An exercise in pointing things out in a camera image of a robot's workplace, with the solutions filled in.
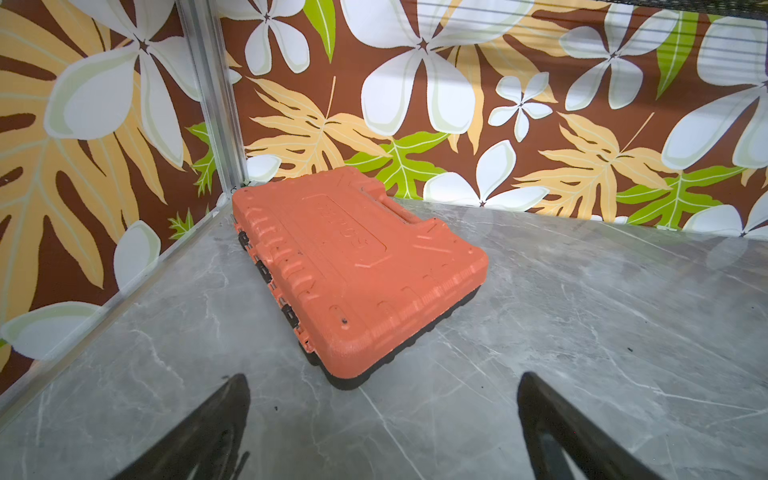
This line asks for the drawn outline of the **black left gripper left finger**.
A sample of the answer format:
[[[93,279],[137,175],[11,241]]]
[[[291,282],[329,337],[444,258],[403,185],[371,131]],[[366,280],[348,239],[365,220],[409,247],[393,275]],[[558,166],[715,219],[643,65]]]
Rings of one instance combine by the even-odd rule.
[[[236,479],[249,454],[239,452],[251,394],[238,373],[150,449],[115,475],[117,479]]]

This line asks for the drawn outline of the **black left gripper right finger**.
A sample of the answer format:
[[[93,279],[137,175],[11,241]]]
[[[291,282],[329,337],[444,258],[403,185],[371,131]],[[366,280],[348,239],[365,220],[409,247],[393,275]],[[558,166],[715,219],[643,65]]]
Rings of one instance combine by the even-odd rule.
[[[587,479],[658,479],[532,371],[517,389],[518,416],[537,479],[572,479],[573,461]]]

